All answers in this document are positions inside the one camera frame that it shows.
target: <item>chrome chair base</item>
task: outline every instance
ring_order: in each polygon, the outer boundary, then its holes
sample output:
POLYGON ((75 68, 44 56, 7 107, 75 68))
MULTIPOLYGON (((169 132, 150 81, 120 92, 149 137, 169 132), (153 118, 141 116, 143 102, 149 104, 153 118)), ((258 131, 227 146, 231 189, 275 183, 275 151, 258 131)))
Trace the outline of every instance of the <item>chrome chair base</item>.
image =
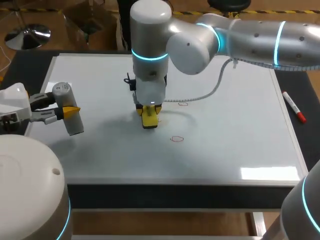
POLYGON ((8 48, 14 50, 30 50, 46 44, 50 40, 51 31, 41 24, 27 24, 24 29, 15 28, 5 38, 8 48))

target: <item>red circle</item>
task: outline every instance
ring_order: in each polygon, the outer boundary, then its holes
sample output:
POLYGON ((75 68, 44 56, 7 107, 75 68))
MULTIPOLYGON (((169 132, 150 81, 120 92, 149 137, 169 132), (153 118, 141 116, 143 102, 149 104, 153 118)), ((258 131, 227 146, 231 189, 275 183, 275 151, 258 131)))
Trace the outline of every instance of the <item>red circle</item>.
POLYGON ((172 137, 170 138, 170 140, 171 140, 172 142, 179 143, 179 142, 182 142, 182 141, 184 140, 184 138, 183 138, 182 136, 172 136, 172 137))
POLYGON ((178 102, 178 105, 181 107, 187 107, 189 104, 187 102, 181 101, 181 102, 178 102))

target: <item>black stool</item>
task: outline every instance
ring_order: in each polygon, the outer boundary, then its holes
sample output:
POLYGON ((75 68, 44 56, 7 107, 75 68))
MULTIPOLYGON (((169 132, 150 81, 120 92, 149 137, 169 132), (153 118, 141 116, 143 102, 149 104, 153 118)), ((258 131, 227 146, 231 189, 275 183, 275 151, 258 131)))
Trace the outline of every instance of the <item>black stool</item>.
POLYGON ((239 13, 250 6, 251 0, 207 0, 210 7, 222 12, 228 17, 231 12, 239 13))
POLYGON ((12 2, 19 23, 19 26, 4 38, 8 48, 14 50, 35 49, 49 41, 51 36, 49 28, 41 24, 26 24, 16 0, 0 0, 1 2, 12 2))

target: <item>cable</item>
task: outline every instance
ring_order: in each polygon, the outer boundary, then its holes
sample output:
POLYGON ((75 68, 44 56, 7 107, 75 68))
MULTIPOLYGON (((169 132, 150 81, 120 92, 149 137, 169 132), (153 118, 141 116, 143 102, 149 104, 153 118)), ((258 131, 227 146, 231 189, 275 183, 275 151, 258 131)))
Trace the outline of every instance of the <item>cable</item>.
POLYGON ((2 68, 2 69, 0 70, 0 73, 1 73, 3 70, 5 70, 7 67, 10 66, 10 64, 11 64, 11 59, 6 55, 6 53, 5 53, 4 49, 2 48, 2 46, 0 46, 0 48, 1 48, 1 50, 2 50, 2 52, 3 52, 3 55, 5 56, 5 58, 9 60, 8 65, 5 66, 4 68, 2 68))
POLYGON ((168 3, 170 5, 171 8, 171 13, 174 13, 174 6, 172 5, 172 3, 170 2, 170 0, 163 0, 164 2, 168 3))
POLYGON ((166 102, 166 103, 193 102, 193 101, 198 101, 198 100, 202 100, 202 99, 206 99, 206 98, 210 97, 219 88, 221 80, 222 80, 222 76, 224 75, 225 68, 228 65, 228 63, 230 63, 232 61, 233 60, 231 58, 229 58, 227 61, 224 62, 224 64, 221 67, 221 70, 220 70, 218 82, 214 86, 213 90, 211 92, 209 92, 208 94, 206 94, 204 96, 200 96, 200 97, 190 98, 190 99, 166 99, 166 100, 164 100, 164 102, 166 102))
POLYGON ((221 70, 220 70, 220 74, 219 74, 219 78, 218 78, 218 82, 216 83, 216 85, 214 86, 214 88, 211 92, 209 92, 208 94, 206 94, 204 96, 189 98, 189 99, 165 99, 164 102, 166 102, 166 103, 194 102, 194 101, 198 101, 198 100, 202 100, 202 99, 206 99, 206 98, 210 97, 219 88, 226 66, 230 62, 234 62, 234 64, 236 65, 238 61, 245 62, 245 63, 252 64, 252 65, 256 65, 256 66, 263 67, 263 68, 267 68, 267 69, 274 69, 274 70, 280 70, 280 71, 286 71, 286 72, 305 72, 305 71, 314 71, 314 70, 320 69, 320 65, 316 65, 316 66, 279 66, 279 65, 267 64, 267 63, 261 63, 261 62, 248 61, 248 60, 241 59, 241 58, 234 58, 234 59, 229 58, 222 65, 221 70))

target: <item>red marker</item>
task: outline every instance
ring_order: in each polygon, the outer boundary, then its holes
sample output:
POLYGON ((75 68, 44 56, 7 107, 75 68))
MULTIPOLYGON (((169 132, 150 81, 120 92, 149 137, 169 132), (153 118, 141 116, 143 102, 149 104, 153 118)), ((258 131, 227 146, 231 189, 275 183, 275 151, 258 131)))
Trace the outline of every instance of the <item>red marker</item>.
POLYGON ((295 112, 296 116, 298 117, 298 119, 300 120, 300 122, 302 122, 303 124, 305 124, 307 122, 307 119, 305 118, 305 116, 302 114, 302 112, 299 110, 299 108, 297 107, 297 105, 294 103, 294 101, 292 101, 291 97, 288 95, 288 93, 286 91, 282 92, 282 96, 283 98, 287 101, 287 103, 290 105, 290 107, 293 109, 293 111, 295 112))

